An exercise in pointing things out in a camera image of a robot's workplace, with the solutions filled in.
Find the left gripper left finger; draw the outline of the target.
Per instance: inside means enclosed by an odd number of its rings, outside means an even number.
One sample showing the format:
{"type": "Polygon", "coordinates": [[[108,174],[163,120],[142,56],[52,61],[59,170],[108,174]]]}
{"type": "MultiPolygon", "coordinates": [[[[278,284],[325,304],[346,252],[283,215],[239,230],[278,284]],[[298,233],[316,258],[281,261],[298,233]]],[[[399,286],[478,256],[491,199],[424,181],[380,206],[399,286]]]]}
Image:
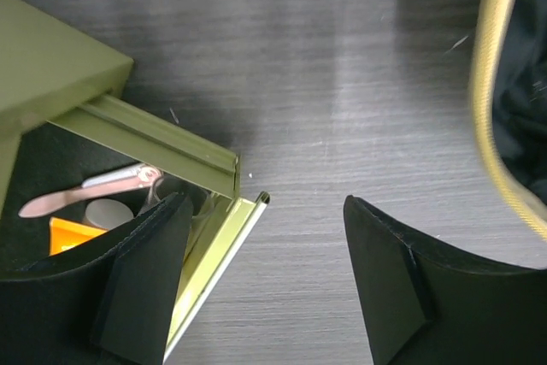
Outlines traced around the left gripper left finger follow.
{"type": "Polygon", "coordinates": [[[172,194],[70,250],[2,271],[2,363],[162,363],[192,212],[172,194]]]}

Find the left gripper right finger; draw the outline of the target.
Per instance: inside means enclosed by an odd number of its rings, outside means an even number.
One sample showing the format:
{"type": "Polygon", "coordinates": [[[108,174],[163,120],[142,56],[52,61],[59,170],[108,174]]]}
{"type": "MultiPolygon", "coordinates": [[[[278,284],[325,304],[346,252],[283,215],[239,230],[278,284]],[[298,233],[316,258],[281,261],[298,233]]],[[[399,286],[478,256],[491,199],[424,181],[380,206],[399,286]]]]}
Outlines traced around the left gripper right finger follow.
{"type": "Polygon", "coordinates": [[[359,197],[344,227],[374,363],[545,363],[543,269],[458,249],[359,197]]]}

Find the orange tube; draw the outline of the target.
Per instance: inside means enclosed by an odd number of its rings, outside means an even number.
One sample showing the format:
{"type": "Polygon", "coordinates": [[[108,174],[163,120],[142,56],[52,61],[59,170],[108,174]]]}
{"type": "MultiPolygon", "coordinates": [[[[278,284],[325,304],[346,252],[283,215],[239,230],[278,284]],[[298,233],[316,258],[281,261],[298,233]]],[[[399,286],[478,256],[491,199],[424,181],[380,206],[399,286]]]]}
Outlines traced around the orange tube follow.
{"type": "Polygon", "coordinates": [[[51,217],[50,227],[50,256],[83,244],[104,233],[106,230],[87,226],[73,221],[51,217]]]}

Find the yellow-green drawer box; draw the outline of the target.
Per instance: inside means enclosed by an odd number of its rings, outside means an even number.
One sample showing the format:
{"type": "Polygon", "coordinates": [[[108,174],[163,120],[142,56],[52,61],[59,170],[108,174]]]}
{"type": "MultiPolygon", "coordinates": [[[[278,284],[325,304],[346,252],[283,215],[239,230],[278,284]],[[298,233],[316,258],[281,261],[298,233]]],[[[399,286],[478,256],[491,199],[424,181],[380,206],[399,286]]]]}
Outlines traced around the yellow-green drawer box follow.
{"type": "MultiPolygon", "coordinates": [[[[254,201],[240,195],[237,154],[123,102],[132,64],[131,57],[28,3],[1,0],[2,190],[9,188],[22,137],[44,123],[185,184],[166,195],[186,195],[193,212],[164,363],[270,198],[266,192],[254,201]]],[[[164,199],[150,201],[146,211],[164,199]]]]}

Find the yellow hard-shell suitcase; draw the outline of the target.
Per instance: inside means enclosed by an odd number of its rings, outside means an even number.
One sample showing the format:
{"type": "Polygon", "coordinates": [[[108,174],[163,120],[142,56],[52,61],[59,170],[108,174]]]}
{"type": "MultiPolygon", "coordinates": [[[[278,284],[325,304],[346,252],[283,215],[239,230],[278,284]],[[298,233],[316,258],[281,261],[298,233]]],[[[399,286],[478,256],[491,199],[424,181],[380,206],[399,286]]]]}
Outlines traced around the yellow hard-shell suitcase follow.
{"type": "Polygon", "coordinates": [[[479,154],[516,214],[546,235],[546,0],[480,0],[469,79],[479,154]]]}

